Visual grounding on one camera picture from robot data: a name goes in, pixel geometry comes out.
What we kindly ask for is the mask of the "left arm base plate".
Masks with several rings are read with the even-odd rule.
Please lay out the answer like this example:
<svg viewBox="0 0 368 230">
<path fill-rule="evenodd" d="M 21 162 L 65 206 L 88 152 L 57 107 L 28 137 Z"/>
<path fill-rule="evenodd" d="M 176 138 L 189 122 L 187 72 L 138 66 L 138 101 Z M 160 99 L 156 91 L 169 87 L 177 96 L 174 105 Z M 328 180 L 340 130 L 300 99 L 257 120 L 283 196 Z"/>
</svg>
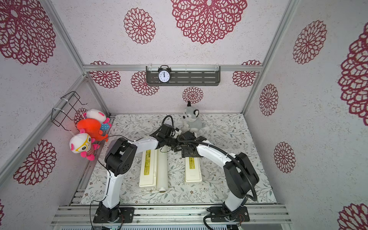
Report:
<svg viewBox="0 0 368 230">
<path fill-rule="evenodd" d="M 131 223 L 134 212 L 134 208 L 98 208 L 93 223 Z"/>
</svg>

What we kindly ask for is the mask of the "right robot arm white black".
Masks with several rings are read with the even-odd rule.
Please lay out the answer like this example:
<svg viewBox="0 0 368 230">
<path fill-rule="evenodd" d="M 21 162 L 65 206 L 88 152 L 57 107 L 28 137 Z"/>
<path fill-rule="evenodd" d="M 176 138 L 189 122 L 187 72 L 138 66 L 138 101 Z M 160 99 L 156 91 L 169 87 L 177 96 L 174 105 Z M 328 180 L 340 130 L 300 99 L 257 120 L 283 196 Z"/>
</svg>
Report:
<svg viewBox="0 0 368 230">
<path fill-rule="evenodd" d="M 178 136 L 177 141 L 184 152 L 194 157 L 206 158 L 224 170 L 229 194 L 223 205 L 228 212 L 237 210 L 247 200 L 258 202 L 255 186 L 259 182 L 259 176 L 245 153 L 226 152 L 206 138 L 197 138 L 189 131 Z"/>
</svg>

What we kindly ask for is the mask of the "cream dispenser lid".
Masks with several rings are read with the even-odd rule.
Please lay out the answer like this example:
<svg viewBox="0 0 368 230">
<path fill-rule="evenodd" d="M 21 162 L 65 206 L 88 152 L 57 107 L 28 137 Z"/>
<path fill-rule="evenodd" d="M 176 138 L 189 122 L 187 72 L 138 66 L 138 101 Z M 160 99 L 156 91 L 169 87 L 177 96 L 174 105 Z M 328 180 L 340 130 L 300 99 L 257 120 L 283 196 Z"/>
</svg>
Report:
<svg viewBox="0 0 368 230">
<path fill-rule="evenodd" d="M 185 182 L 200 183 L 202 182 L 202 173 L 198 158 L 185 158 Z"/>
</svg>

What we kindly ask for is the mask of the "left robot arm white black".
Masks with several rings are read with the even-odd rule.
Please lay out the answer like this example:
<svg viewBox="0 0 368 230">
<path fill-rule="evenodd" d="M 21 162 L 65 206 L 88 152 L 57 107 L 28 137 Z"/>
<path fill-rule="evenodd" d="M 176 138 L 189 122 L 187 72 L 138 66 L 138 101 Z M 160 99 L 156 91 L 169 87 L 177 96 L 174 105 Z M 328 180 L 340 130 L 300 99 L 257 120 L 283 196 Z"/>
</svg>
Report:
<svg viewBox="0 0 368 230">
<path fill-rule="evenodd" d="M 130 170 L 136 153 L 156 150 L 164 146 L 174 148 L 178 145 L 177 137 L 181 133 L 180 129 L 163 124 L 153 134 L 139 140 L 120 137 L 112 141 L 104 160 L 107 169 L 107 183 L 104 199 L 100 203 L 108 210 L 118 208 L 123 174 Z"/>
</svg>

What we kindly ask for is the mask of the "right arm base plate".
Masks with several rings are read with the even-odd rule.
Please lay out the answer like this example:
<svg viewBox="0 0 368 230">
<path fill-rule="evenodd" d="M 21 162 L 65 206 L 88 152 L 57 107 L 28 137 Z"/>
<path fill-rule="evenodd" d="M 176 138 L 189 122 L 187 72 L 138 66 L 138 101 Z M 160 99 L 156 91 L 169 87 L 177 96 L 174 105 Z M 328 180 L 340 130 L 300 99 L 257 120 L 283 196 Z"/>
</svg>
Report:
<svg viewBox="0 0 368 230">
<path fill-rule="evenodd" d="M 211 222 L 249 222 L 250 216 L 245 206 L 240 206 L 234 211 L 225 207 L 210 207 L 207 209 Z"/>
</svg>

